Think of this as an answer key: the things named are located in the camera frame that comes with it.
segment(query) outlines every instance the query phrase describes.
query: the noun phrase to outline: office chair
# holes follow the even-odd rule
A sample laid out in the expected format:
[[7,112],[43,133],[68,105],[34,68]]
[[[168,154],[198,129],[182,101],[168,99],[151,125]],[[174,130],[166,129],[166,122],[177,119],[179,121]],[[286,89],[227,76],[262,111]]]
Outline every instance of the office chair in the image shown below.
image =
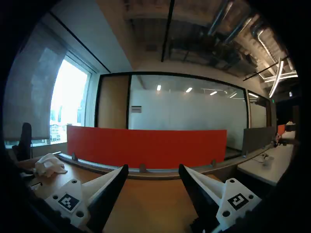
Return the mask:
[[25,122],[22,127],[21,138],[18,146],[13,146],[13,152],[18,161],[30,159],[31,124]]

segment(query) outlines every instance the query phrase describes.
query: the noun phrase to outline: wall sign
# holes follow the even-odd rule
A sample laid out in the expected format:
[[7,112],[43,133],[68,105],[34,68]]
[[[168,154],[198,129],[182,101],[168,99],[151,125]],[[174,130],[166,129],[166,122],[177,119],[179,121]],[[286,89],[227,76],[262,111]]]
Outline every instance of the wall sign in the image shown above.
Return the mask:
[[131,107],[131,113],[142,113],[142,107],[141,106],[132,106]]

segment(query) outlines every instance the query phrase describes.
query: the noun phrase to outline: wooden desk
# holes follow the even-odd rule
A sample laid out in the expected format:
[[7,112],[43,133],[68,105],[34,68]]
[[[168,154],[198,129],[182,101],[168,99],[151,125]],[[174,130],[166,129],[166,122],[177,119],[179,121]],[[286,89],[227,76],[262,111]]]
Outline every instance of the wooden desk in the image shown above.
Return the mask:
[[[38,177],[46,185],[40,197],[46,198],[72,178],[81,183],[100,176],[74,165],[65,164],[66,174]],[[176,232],[189,233],[196,211],[181,179],[148,181],[127,179],[112,209],[103,232]]]
[[293,148],[294,145],[288,144],[267,150],[265,153],[274,158],[270,166],[263,166],[263,163],[258,162],[262,159],[262,156],[259,155],[252,160],[239,164],[238,170],[265,183],[276,186],[290,164]]

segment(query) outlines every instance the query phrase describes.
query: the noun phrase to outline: window blind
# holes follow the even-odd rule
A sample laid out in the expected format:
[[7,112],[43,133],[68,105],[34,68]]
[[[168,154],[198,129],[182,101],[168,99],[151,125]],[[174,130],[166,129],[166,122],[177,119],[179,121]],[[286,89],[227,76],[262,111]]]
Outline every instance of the window blind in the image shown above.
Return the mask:
[[32,139],[49,138],[51,98],[66,51],[43,25],[34,28],[14,60],[5,87],[5,140],[18,141],[24,122],[31,124]]

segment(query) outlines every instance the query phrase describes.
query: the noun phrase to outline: red divider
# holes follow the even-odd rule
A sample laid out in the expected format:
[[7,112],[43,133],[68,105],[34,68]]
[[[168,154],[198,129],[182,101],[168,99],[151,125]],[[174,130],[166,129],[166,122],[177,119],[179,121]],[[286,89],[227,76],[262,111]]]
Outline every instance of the red divider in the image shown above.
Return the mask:
[[278,134],[282,135],[285,132],[285,125],[278,125]]
[[176,169],[222,162],[226,130],[127,130],[67,126],[68,154],[111,166]]

